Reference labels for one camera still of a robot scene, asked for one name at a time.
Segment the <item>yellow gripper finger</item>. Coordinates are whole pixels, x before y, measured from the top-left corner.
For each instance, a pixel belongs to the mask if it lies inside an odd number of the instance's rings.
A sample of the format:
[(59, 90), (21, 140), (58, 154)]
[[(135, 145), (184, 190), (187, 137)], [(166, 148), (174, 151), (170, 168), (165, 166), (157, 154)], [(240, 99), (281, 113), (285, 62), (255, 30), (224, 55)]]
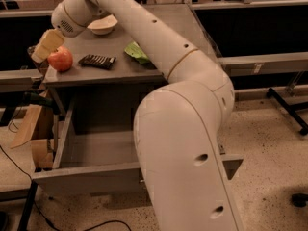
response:
[(35, 52), (43, 59), (47, 59), (52, 52), (55, 52), (63, 44), (64, 35), (62, 32), (57, 29), (49, 29), (41, 36)]

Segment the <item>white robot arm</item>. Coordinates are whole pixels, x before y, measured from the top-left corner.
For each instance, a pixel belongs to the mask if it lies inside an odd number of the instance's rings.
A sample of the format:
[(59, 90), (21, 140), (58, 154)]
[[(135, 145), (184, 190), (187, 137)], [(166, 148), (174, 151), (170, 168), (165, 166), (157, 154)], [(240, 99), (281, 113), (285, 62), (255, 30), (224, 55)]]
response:
[(76, 37), (113, 15), (167, 80), (140, 103), (134, 141), (161, 231), (244, 231), (220, 157), (218, 130), (235, 101), (220, 64), (134, 0), (64, 0), (51, 23)]

